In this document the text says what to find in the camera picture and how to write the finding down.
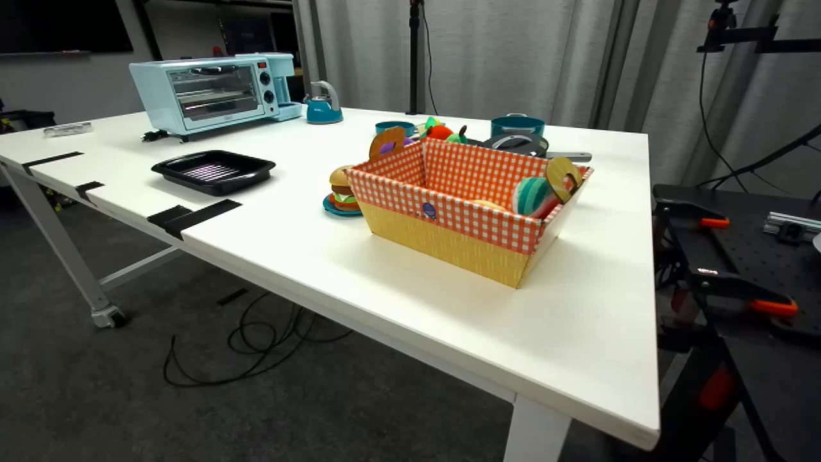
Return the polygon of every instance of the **basket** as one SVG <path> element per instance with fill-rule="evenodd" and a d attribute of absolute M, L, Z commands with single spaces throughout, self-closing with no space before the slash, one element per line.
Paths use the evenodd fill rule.
<path fill-rule="evenodd" d="M 349 183 L 375 237 L 520 288 L 574 203 L 554 203 L 545 218 L 511 210 L 515 185 L 541 176 L 544 166 L 536 156 L 426 138 L 352 166 Z"/>

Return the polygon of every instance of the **light blue toaster oven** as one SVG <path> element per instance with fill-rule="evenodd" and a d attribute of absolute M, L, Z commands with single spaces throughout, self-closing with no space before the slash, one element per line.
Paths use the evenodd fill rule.
<path fill-rule="evenodd" d="M 291 53 L 134 61 L 127 70 L 150 125 L 168 135 L 300 119 L 286 89 Z"/>

